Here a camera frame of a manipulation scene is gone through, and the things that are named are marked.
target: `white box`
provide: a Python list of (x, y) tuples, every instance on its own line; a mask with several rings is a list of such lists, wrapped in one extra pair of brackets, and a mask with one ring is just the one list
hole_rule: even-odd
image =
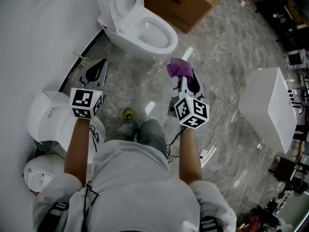
[(238, 108), (266, 147), (287, 153), (297, 124), (287, 84), (278, 67), (252, 72)]
[(84, 88), (72, 88), (70, 107), (78, 118), (92, 119), (102, 106), (103, 92)]
[(174, 107), (183, 126), (197, 129), (209, 121), (209, 106), (189, 95), (179, 93), (179, 101)]

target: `marble floor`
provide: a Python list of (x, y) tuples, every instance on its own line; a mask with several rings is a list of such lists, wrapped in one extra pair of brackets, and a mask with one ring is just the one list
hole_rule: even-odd
[[(246, 75), (258, 68), (280, 67), (289, 85), (293, 74), (284, 69), (283, 50), (276, 43), (276, 35), (252, 3), (242, 7), (241, 0), (222, 0), (190, 33), (177, 31), (179, 43), (171, 57), (181, 58), (189, 47), (194, 49), (189, 62), (204, 84), (210, 105), (210, 121), (196, 131), (199, 151), (214, 134), (216, 124), (223, 118)], [(177, 79), (171, 79), (166, 65), (169, 58), (158, 62), (144, 62), (128, 56), (111, 44), (103, 35), (88, 52), (95, 60), (106, 58), (107, 98), (98, 117), (107, 134), (121, 125), (121, 115), (131, 107), (139, 121), (155, 118), (161, 124), (167, 142), (179, 131), (176, 118), (167, 116), (169, 101), (177, 95), (173, 90)], [(64, 92), (75, 87), (82, 66), (73, 73)], [(217, 185), (236, 213), (247, 212), (257, 204), (265, 204), (277, 195), (279, 183), (267, 173), (276, 151), (265, 147), (255, 131), (238, 111), (238, 101), (246, 80), (231, 111), (217, 127), (210, 147), (217, 148), (203, 169), (203, 178)], [(147, 115), (149, 102), (155, 106)], [(172, 154), (179, 152), (179, 142)], [(178, 159), (170, 169), (178, 174)]]

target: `purple cloth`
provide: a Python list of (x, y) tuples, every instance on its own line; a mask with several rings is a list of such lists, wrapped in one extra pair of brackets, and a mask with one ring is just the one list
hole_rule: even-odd
[(170, 77), (188, 77), (189, 83), (193, 79), (191, 64), (181, 58), (170, 58), (170, 64), (167, 65), (167, 70)]

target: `white smart toilet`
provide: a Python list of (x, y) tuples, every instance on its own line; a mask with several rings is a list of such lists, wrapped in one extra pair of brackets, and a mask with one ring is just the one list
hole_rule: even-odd
[(24, 167), (24, 180), (31, 191), (38, 194), (55, 175), (63, 173), (64, 160), (48, 154), (29, 161)]
[(156, 61), (171, 54), (178, 43), (175, 30), (144, 8), (144, 0), (98, 0), (98, 22), (111, 42), (132, 56)]
[[(72, 114), (69, 97), (57, 91), (40, 92), (34, 99), (28, 115), (28, 132), (37, 142), (57, 141), (67, 151), (77, 118)], [(105, 127), (95, 117), (90, 121), (88, 163), (96, 149), (104, 143)]]

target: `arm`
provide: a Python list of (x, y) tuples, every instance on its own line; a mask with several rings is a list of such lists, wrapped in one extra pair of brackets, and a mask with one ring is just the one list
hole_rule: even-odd
[(64, 162), (64, 173), (86, 183), (90, 119), (77, 119)]
[(202, 168), (197, 151), (194, 129), (188, 128), (180, 135), (179, 177), (187, 185), (202, 180)]
[(236, 229), (234, 211), (213, 183), (202, 181), (202, 168), (194, 129), (187, 129), (180, 137), (179, 176), (197, 197), (201, 206), (201, 219), (214, 217), (224, 231), (234, 232)]

